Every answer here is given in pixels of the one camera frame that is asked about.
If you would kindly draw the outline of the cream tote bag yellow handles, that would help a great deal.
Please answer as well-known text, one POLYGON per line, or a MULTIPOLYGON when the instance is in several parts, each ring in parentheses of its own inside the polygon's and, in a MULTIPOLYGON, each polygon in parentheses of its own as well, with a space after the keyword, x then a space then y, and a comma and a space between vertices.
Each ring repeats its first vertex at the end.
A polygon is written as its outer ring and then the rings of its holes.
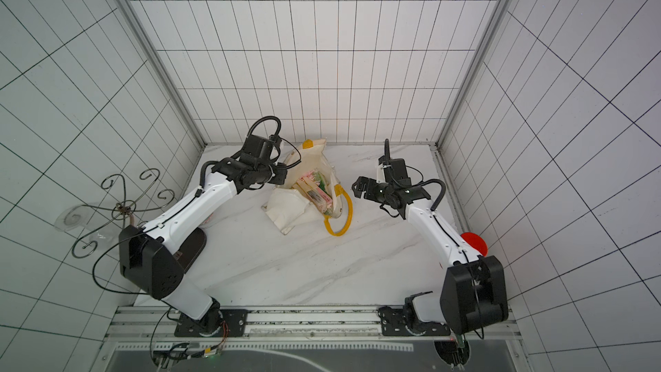
POLYGON ((353 202, 325 156, 326 145, 326 139, 307 139, 284 160, 291 169, 263 206, 283 235, 314 221, 323 222, 328 234, 335 237, 349 231, 353 202))

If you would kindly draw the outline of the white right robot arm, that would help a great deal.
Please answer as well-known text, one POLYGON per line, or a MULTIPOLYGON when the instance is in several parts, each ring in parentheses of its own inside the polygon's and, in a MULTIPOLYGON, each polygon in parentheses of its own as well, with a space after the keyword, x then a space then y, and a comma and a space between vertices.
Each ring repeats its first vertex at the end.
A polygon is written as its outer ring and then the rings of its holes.
POLYGON ((443 269, 439 293, 422 292, 405 299, 404 328, 413 336, 432 332, 464 335, 509 319, 504 267, 485 246, 475 246, 438 212, 447 190, 438 178, 411 182, 402 158, 379 158, 378 177, 358 177, 354 197, 372 201, 392 218, 416 228, 437 254, 443 269))

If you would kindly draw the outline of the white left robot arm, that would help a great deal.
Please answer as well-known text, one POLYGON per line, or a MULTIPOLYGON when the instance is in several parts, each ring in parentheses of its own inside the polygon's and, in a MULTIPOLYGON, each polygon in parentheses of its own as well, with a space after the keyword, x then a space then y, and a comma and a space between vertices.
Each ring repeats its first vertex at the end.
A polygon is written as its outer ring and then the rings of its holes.
POLYGON ((141 227, 125 227, 118 242, 122 276, 189 319, 217 324, 218 302, 188 278, 176 253, 213 212, 242 191, 284 182, 281 145, 276 134, 247 136, 234 155, 204 163, 197 188, 177 204, 141 227))

